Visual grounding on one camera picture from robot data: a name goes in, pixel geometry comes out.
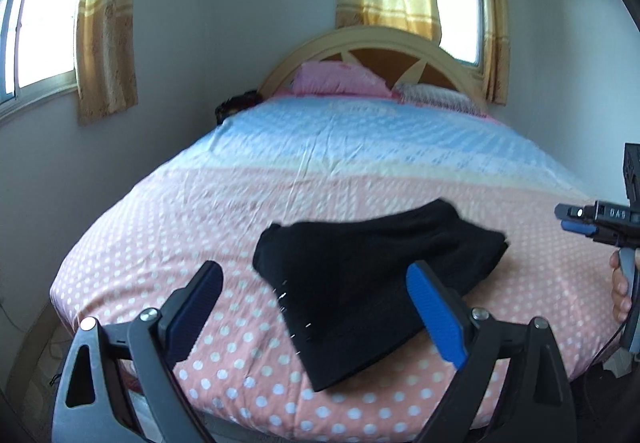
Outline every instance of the blue gripper pad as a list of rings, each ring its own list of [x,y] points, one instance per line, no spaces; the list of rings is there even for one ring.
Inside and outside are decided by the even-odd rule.
[[[176,289],[161,308],[158,338],[170,369],[189,357],[223,285],[218,263],[206,261],[184,288]]]
[[[417,263],[406,271],[406,288],[440,356],[460,369],[468,353],[463,327],[442,297],[442,293],[448,293],[446,288],[440,282],[434,286]]]

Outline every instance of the glass window pane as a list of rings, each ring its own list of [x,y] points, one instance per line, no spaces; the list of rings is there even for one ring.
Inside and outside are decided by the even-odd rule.
[[[478,63],[478,0],[438,0],[440,47],[453,57]]]
[[[18,38],[20,87],[74,68],[78,0],[24,0]]]
[[[18,26],[18,16],[20,14],[20,2],[13,0],[9,23],[6,32],[6,50],[4,51],[4,91],[12,94],[15,89],[14,84],[14,57],[15,57],[15,29]]]

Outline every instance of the black garment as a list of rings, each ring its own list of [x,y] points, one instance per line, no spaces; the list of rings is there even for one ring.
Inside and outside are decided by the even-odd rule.
[[[447,287],[468,293],[507,249],[500,232],[462,220],[436,200],[358,223],[271,225],[254,268],[275,289],[315,391],[387,356],[424,328],[405,284],[425,260]]]

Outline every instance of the bed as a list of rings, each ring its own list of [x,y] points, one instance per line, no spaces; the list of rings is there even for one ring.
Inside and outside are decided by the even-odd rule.
[[[76,330],[89,315],[129,321],[213,259],[225,272],[222,296],[174,371],[198,412],[295,440],[408,441],[455,372],[427,333],[315,393],[252,255],[274,221],[360,220],[444,197],[510,242],[466,301],[508,321],[545,316],[570,377],[583,372],[616,325],[610,248],[562,232],[554,218],[559,201],[590,199],[582,183],[495,120],[377,98],[283,96],[307,60],[362,64],[389,87],[456,89],[485,108],[477,81],[418,36],[357,26],[306,43],[265,79],[264,103],[156,169],[85,233],[50,290],[65,325]],[[497,364],[476,426],[488,422],[506,367]]]

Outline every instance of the wooden headboard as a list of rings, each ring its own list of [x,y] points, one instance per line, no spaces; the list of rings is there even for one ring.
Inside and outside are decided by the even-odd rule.
[[[430,40],[385,26],[350,26],[303,44],[275,67],[258,91],[270,98],[307,60],[361,64],[382,77],[390,88],[401,81],[454,89],[486,110],[478,81],[460,62]]]

